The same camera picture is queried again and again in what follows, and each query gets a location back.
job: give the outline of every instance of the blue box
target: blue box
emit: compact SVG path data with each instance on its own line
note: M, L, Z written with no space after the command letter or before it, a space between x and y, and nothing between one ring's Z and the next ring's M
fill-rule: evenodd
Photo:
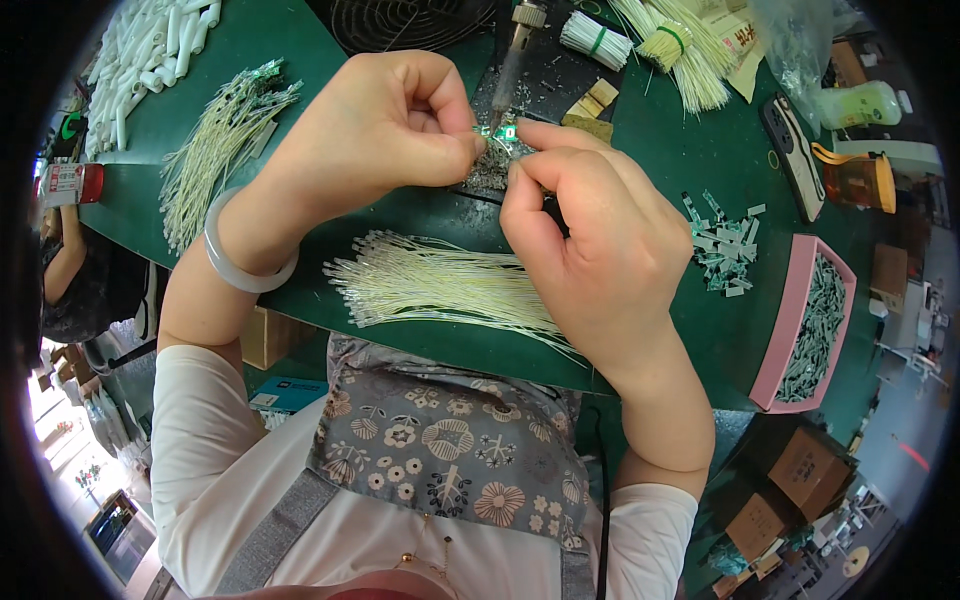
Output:
M253 393L250 407L254 410L292 415L324 397L329 389L330 386L325 381L271 377Z

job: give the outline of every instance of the white shirt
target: white shirt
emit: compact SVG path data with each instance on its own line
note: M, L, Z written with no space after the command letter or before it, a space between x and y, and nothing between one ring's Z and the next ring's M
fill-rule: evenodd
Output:
M205 348L173 346L156 359L153 504L163 565L191 596L212 594L244 540L303 470L325 397L263 436L243 378ZM697 502L661 484L612 494L607 597L672 600ZM594 578L602 525L584 522ZM280 562L268 586L335 586L393 568L413 552L420 513L341 491ZM443 565L463 600L561 597L560 546L553 540L448 518L432 518L418 558Z

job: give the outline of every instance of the white bangle bracelet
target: white bangle bracelet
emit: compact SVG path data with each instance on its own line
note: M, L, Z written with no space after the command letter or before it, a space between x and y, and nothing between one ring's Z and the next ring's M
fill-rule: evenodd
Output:
M238 290L250 292L251 294L263 294L264 292L275 290L287 282L287 279L290 278L290 275L293 274L294 269L297 267L297 259L300 258L300 247L294 249L290 260L287 261L287 264L283 265L283 268L280 269L276 275L266 277L253 276L230 262L230 259L224 254L223 246L220 245L220 234L217 232L217 220L220 218L220 211L223 210L224 204L229 202L229 200L242 189L242 185L231 187L218 196L217 199L213 201L213 204L210 205L210 208L206 212L206 221L204 222L204 246L206 247L206 255L210 259L210 264L213 265L213 269L224 281Z

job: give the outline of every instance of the woman's right hand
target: woman's right hand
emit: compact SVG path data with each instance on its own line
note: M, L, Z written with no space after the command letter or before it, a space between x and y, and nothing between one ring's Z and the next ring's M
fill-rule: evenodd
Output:
M566 339L608 379L676 336L669 307L693 253L686 219L628 156L586 132L521 120L540 150L510 170L500 226ZM543 212L557 193L570 237Z

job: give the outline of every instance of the hand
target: hand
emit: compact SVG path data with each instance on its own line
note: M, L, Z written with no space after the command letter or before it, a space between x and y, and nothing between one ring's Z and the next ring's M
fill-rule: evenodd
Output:
M453 62L410 50L348 60L257 177L310 227L403 185L462 181L486 148Z
M628 156L586 132L521 120L541 150L511 166L500 226L566 339L608 379L675 337L669 307L693 253L690 228ZM542 212L557 192L565 239Z

